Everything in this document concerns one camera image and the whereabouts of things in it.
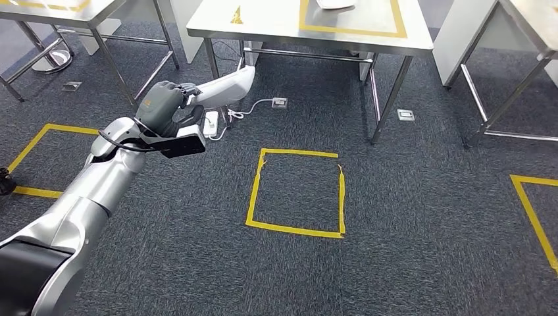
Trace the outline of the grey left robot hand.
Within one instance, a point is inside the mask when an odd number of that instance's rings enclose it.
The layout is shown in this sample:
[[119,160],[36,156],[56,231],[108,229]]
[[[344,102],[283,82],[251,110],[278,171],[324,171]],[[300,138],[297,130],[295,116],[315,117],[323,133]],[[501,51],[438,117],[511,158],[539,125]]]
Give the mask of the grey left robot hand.
[[186,107],[188,97],[199,94],[201,90],[193,83],[157,82],[141,101],[135,118],[161,137],[175,137],[180,128],[194,125],[201,118],[203,106],[196,105],[183,119],[173,120],[177,109]]

